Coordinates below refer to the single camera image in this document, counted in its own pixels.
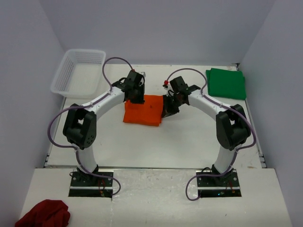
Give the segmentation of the orange t shirt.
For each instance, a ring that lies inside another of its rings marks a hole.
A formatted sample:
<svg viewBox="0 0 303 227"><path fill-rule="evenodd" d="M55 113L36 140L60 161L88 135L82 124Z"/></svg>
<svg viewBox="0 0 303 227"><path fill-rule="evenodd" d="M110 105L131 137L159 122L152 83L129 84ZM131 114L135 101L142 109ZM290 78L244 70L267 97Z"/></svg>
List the orange t shirt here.
<svg viewBox="0 0 303 227"><path fill-rule="evenodd" d="M163 96L145 95L143 104L125 102L124 123L158 127L162 121Z"/></svg>

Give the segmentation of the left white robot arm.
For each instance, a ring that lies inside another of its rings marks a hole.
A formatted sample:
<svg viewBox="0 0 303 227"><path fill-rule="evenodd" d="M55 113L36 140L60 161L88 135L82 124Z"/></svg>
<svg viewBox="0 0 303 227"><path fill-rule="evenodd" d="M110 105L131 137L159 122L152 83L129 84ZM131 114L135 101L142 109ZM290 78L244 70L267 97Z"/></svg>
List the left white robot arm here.
<svg viewBox="0 0 303 227"><path fill-rule="evenodd" d="M75 149L77 170L81 179L93 186L100 177L94 158L93 143L97 137L97 122L101 116L116 105L126 101L134 104L144 103L145 74L129 71L126 78L114 82L110 89L84 105L73 104L68 110L63 134Z"/></svg>

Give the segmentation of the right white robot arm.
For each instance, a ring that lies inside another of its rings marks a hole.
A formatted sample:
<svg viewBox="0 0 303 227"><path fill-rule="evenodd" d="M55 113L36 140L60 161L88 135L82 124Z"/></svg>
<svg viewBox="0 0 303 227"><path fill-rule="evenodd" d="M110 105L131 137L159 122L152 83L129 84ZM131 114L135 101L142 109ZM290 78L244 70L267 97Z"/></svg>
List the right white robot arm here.
<svg viewBox="0 0 303 227"><path fill-rule="evenodd" d="M163 110L161 117L169 117L179 112L183 104L197 108L215 121L216 138L220 144L219 154L210 174L212 182L221 186L228 181L228 173L236 159L238 150L251 135L251 128L241 105L219 103L205 94L197 85L188 86L181 76L164 81Z"/></svg>

